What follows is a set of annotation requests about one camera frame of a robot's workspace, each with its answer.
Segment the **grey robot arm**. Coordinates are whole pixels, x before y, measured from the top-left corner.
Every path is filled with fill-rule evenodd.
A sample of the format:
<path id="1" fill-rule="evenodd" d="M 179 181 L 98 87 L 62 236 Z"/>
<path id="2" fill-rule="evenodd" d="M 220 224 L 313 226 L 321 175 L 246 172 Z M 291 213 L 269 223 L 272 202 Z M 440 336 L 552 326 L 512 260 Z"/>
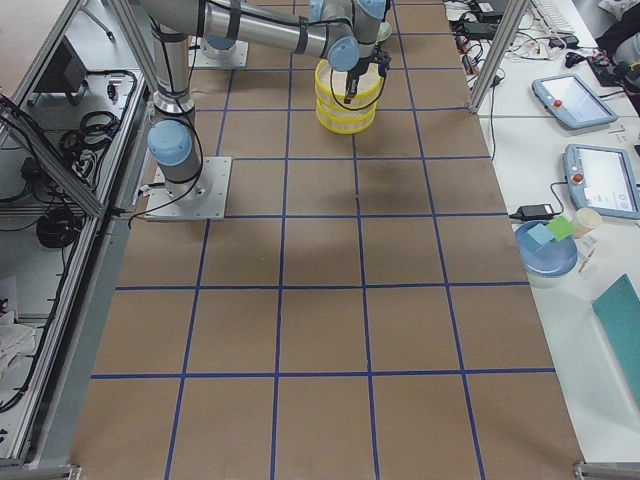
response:
<path id="1" fill-rule="evenodd" d="M 385 63 L 378 33 L 383 1 L 312 1 L 308 16 L 282 14 L 242 1 L 144 1 L 154 48 L 159 116 L 147 145 L 164 176 L 173 202 L 202 198 L 209 190 L 202 145 L 194 126 L 190 91 L 189 40 L 207 41 L 223 50 L 238 41 L 257 43 L 326 60 L 347 75 L 353 98 L 370 64 Z"/>

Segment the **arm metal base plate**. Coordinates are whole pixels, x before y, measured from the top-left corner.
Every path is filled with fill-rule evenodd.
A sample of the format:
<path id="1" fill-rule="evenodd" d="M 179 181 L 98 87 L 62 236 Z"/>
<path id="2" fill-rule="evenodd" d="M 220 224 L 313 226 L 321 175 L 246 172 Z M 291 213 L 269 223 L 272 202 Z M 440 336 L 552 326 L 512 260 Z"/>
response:
<path id="1" fill-rule="evenodd" d="M 189 64 L 200 70 L 244 69 L 248 60 L 249 44 L 237 41 L 227 49 L 216 49 L 206 39 L 193 41 Z"/>
<path id="2" fill-rule="evenodd" d="M 201 173 L 185 184 L 166 182 L 160 167 L 156 168 L 154 188 L 148 197 L 146 213 L 149 221 L 223 220 L 231 177 L 231 157 L 205 157 Z"/>

